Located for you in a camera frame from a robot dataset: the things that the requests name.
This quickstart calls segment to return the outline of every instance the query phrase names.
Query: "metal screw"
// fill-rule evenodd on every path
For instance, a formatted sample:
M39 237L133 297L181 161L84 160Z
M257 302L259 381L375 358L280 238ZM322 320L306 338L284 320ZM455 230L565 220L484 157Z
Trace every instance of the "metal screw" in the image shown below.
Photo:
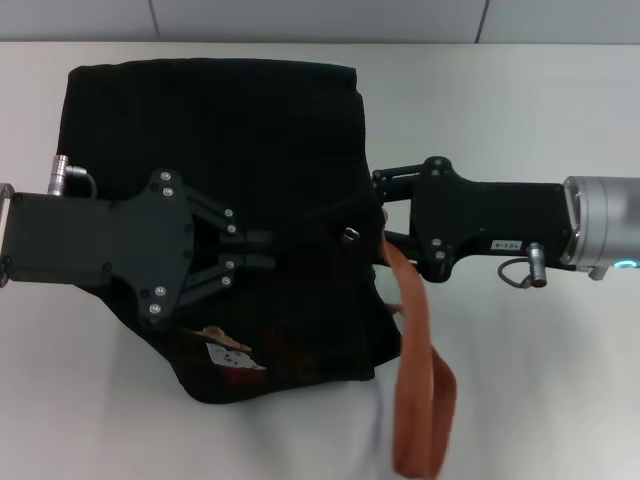
M353 242L357 242L358 240L360 240L360 234L358 233L357 230L355 230L355 229L353 229L351 227L347 227L347 228L345 228L344 232L342 233L342 237L340 237L340 240L345 245L349 245L349 244L351 244Z

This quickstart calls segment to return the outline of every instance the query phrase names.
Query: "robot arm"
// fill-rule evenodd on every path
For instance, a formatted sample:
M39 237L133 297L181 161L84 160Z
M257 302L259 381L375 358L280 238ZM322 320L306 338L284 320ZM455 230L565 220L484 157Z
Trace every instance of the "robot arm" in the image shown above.
M525 257L534 287L546 285L546 267L601 280L609 267L640 266L640 179L478 183L432 157L376 171L373 181L382 201L411 200L410 234L386 235L430 282L448 280L470 255Z
M166 328L175 309L231 287L238 269L275 266L270 232L243 230L232 206L183 185L179 172L154 172L126 201L63 197L68 176L91 183L80 170L57 156L48 195L0 184L0 287L8 280L93 287L117 278L136 292L141 322ZM499 271L520 287L545 286L545 268L589 271L600 280L609 267L640 266L640 179L477 183L432 157L376 171L373 185L381 204L411 200L409 235L385 235L430 282L448 280L470 255L529 262L521 284ZM189 274L195 218L214 232L218 261Z

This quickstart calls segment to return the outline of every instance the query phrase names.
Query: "white table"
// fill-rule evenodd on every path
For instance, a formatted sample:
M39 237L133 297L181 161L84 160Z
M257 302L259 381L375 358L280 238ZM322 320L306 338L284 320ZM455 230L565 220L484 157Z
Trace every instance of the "white table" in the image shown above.
M0 180L43 192L66 75L160 57L356 67L371 168L445 155L471 179L640 176L640 47L0 44ZM389 208L404 230L407 205ZM444 480L640 477L640 272L541 291L471 258L428 287L459 382ZM388 273L380 290L399 300ZM0 477L363 480L391 473L397 362L375 381L230 406L189 398L98 300L65 286L0 292Z

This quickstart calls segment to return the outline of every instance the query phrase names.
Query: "cable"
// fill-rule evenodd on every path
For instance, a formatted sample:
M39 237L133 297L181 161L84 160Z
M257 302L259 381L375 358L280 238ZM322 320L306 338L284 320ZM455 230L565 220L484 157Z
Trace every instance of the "cable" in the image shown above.
M89 195L89 198L95 200L96 198L98 198L98 185L89 172L86 173L84 178L87 179L87 182L89 182L89 186L91 187L91 194Z
M502 265L498 267L498 276L504 283L506 283L507 285L513 288L521 288L521 289L529 288L531 286L531 276L527 275L520 283L518 283L514 280L511 280L509 277L507 277L504 274L504 269L509 265L513 265L515 263L529 263L529 259L528 258L512 258L511 260L507 260L506 262L504 262Z

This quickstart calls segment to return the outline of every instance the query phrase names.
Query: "gray wall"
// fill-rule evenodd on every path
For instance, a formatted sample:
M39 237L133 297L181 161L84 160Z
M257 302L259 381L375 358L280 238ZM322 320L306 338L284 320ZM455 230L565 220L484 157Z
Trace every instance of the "gray wall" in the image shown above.
M0 2L0 40L637 44L639 21L637 0Z

